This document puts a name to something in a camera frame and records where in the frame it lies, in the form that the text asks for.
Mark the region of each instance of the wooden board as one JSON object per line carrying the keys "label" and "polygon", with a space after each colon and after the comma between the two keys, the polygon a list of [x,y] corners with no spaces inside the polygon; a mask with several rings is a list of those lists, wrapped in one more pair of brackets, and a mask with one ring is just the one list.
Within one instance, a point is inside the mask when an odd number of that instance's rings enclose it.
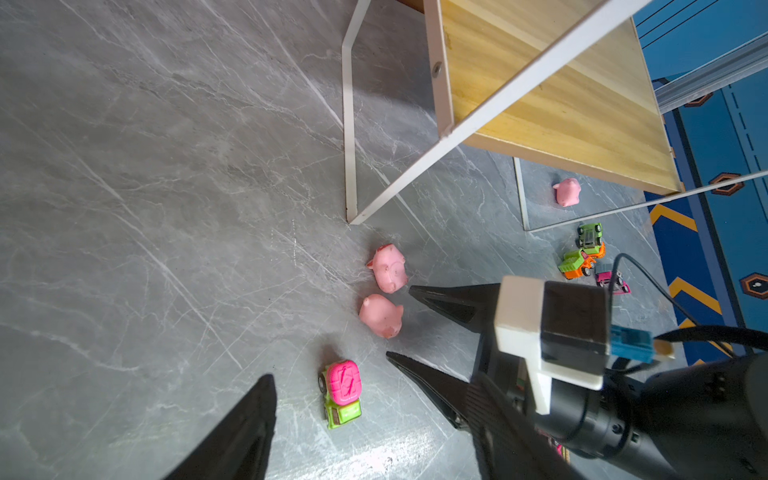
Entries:
{"label": "wooden board", "polygon": [[[425,0],[440,133],[597,3]],[[657,194],[681,190],[631,19],[465,143]]]}

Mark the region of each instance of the green toy car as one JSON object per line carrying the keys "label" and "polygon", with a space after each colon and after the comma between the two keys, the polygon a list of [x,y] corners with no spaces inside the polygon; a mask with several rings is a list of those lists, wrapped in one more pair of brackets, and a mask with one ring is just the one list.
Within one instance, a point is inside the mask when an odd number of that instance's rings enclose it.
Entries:
{"label": "green toy car", "polygon": [[581,225],[578,228],[578,246],[587,252],[587,255],[600,255],[603,246],[603,225],[601,223]]}
{"label": "green toy car", "polygon": [[328,429],[338,429],[362,415],[360,371],[352,360],[329,365],[317,376],[317,383],[326,397]]}

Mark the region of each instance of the green toy truck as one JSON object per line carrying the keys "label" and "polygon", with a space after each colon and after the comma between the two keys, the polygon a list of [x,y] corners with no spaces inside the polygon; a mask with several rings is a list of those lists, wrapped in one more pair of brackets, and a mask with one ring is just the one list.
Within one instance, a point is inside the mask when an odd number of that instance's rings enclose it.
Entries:
{"label": "green toy truck", "polygon": [[563,255],[563,263],[558,265],[560,273],[569,280],[579,278],[580,276],[590,276],[595,259],[584,250],[574,250]]}
{"label": "green toy truck", "polygon": [[329,365],[318,375],[317,383],[325,396],[329,429],[338,429],[362,415],[360,371],[352,360]]}
{"label": "green toy truck", "polygon": [[603,244],[603,225],[601,223],[588,223],[578,228],[578,247],[587,255],[602,258],[605,252]]}

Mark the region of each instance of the pink toy pig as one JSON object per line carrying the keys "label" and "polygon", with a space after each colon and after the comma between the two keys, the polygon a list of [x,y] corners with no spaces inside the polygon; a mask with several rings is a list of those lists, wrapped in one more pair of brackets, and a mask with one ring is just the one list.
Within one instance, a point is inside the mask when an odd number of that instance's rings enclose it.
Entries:
{"label": "pink toy pig", "polygon": [[578,203],[578,193],[581,191],[581,185],[575,178],[566,178],[559,184],[552,185],[552,188],[558,191],[558,203],[562,207],[570,207]]}
{"label": "pink toy pig", "polygon": [[373,260],[366,266],[373,270],[376,283],[384,293],[394,293],[408,283],[406,258],[393,243],[379,247],[373,255]]}
{"label": "pink toy pig", "polygon": [[402,305],[395,306],[378,293],[367,297],[360,307],[360,320],[376,335],[391,339],[402,327]]}

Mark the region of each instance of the toy car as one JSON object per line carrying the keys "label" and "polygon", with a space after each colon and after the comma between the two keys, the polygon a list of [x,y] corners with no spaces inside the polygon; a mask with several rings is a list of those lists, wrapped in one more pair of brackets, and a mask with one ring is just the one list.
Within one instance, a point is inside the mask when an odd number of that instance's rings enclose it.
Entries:
{"label": "toy car", "polygon": [[605,257],[603,244],[603,225],[601,223],[588,223],[578,228],[578,246],[597,258]]}
{"label": "toy car", "polygon": [[317,376],[317,383],[326,397],[328,429],[337,429],[362,415],[360,370],[352,360],[327,366]]}
{"label": "toy car", "polygon": [[563,255],[563,263],[558,265],[558,270],[569,280],[580,276],[590,276],[595,259],[583,249],[568,252]]}
{"label": "toy car", "polygon": [[[599,263],[595,268],[597,275],[594,276],[598,286],[608,286],[611,283],[611,270],[612,265]],[[616,272],[616,283],[614,283],[614,295],[624,295],[625,293],[632,293],[627,282],[621,276],[621,272]]]}

